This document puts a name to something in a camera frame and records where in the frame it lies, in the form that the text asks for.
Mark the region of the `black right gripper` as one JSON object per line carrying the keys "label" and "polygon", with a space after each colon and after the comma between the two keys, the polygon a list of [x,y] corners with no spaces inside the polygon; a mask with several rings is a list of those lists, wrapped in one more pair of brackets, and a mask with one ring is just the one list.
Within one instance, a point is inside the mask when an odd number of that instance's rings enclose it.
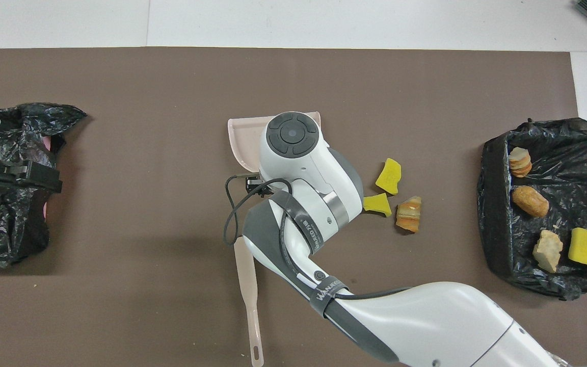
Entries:
{"label": "black right gripper", "polygon": [[270,186],[264,186],[264,181],[259,176],[259,173],[245,177],[245,188],[247,193],[254,191],[254,194],[273,194]]}

